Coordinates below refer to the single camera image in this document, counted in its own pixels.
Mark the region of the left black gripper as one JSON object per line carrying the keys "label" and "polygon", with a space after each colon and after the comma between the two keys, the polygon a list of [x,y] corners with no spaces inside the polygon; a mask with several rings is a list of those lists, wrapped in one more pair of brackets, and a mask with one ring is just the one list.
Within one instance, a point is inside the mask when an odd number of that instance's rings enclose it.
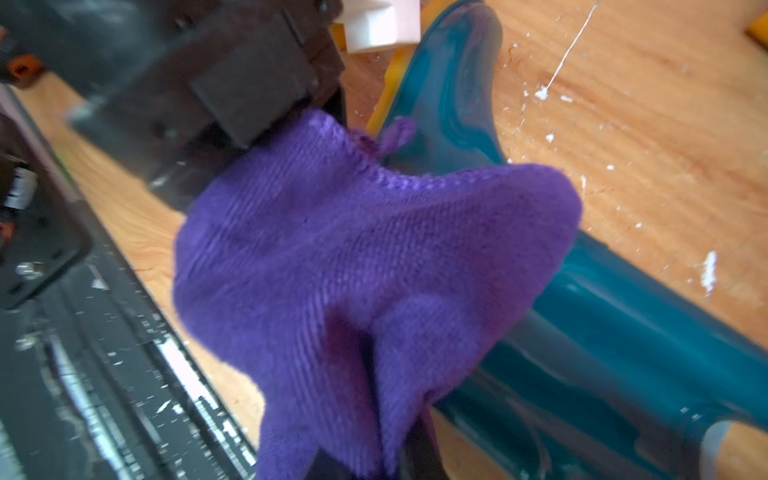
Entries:
{"label": "left black gripper", "polygon": [[5,1],[1,24],[75,90],[76,132],[166,205],[306,109],[343,110],[339,1]]}

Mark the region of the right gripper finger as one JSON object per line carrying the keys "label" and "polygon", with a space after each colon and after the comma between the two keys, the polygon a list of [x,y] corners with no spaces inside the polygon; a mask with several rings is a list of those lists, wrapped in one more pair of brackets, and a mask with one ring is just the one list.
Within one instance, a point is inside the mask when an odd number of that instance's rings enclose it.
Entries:
{"label": "right gripper finger", "polygon": [[425,421],[419,417],[410,430],[399,455],[400,480],[448,480],[439,451]]}

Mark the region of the purple cloth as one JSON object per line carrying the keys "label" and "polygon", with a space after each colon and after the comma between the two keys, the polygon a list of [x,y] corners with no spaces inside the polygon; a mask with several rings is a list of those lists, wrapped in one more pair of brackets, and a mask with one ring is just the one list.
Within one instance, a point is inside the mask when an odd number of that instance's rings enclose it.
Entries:
{"label": "purple cloth", "polygon": [[381,165],[407,143],[310,110],[189,208],[173,300],[187,331],[266,402],[257,475],[319,451],[394,474],[414,423],[532,307],[579,230],[570,179],[537,164],[444,176]]}

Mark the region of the teal boot with yellow sole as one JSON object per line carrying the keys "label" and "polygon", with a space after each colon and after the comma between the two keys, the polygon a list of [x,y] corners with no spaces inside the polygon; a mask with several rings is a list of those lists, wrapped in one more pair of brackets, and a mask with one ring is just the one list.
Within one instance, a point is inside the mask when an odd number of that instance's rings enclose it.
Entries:
{"label": "teal boot with yellow sole", "polygon": [[[440,180],[501,165],[491,87],[502,27],[433,1],[369,121],[418,126],[387,167]],[[767,428],[767,354],[587,234],[524,319],[438,405],[519,479],[711,479],[728,429]]]}

